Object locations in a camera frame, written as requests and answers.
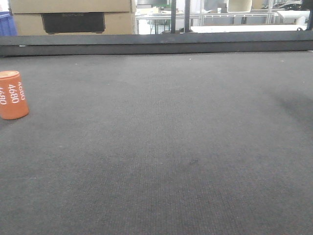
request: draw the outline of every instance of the orange cup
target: orange cup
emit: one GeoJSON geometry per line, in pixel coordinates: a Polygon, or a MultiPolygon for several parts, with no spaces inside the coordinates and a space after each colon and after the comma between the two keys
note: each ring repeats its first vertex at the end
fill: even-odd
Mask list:
{"type": "Polygon", "coordinates": [[[29,113],[20,73],[0,71],[0,116],[17,119],[29,113]]]}

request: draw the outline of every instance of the black pole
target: black pole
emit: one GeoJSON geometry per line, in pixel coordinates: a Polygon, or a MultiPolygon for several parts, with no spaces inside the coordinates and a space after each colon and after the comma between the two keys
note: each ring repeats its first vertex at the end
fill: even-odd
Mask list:
{"type": "Polygon", "coordinates": [[[175,33],[176,28],[176,0],[172,0],[171,3],[172,13],[171,13],[171,33],[175,33]]]}
{"type": "Polygon", "coordinates": [[[190,0],[185,0],[185,33],[190,32],[190,0]]]}
{"type": "Polygon", "coordinates": [[[313,9],[310,10],[307,30],[312,30],[312,29],[313,29],[313,9]]]}

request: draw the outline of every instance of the gray carpet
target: gray carpet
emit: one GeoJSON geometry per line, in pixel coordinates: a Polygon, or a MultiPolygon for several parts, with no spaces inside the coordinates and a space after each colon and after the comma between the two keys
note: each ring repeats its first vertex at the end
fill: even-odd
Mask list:
{"type": "Polygon", "coordinates": [[[1,58],[1,235],[313,234],[313,53],[1,58]]]}

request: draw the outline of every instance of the black metal bar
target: black metal bar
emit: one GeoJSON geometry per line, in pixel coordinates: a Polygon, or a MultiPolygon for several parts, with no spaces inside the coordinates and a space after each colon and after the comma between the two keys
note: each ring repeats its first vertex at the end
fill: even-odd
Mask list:
{"type": "Polygon", "coordinates": [[[171,3],[171,33],[175,33],[176,29],[176,0],[171,3]]]}
{"type": "Polygon", "coordinates": [[[308,20],[308,26],[307,30],[312,30],[313,29],[313,9],[310,10],[310,16],[308,20]]]}
{"type": "Polygon", "coordinates": [[[208,52],[307,51],[313,41],[230,42],[154,45],[0,46],[0,56],[170,54],[208,52]]]}
{"type": "Polygon", "coordinates": [[[297,50],[313,50],[313,31],[0,37],[0,56],[297,50]]]}
{"type": "Polygon", "coordinates": [[[190,0],[185,0],[185,33],[190,32],[190,0]]]}
{"type": "Polygon", "coordinates": [[[151,45],[227,42],[313,41],[313,31],[186,33],[159,35],[0,36],[0,46],[151,45]]]}

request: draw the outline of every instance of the blue bin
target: blue bin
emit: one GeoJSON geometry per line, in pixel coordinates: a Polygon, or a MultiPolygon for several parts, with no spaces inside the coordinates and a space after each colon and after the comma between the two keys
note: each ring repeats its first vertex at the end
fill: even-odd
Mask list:
{"type": "Polygon", "coordinates": [[[0,12],[0,36],[16,36],[15,23],[8,11],[0,12]]]}

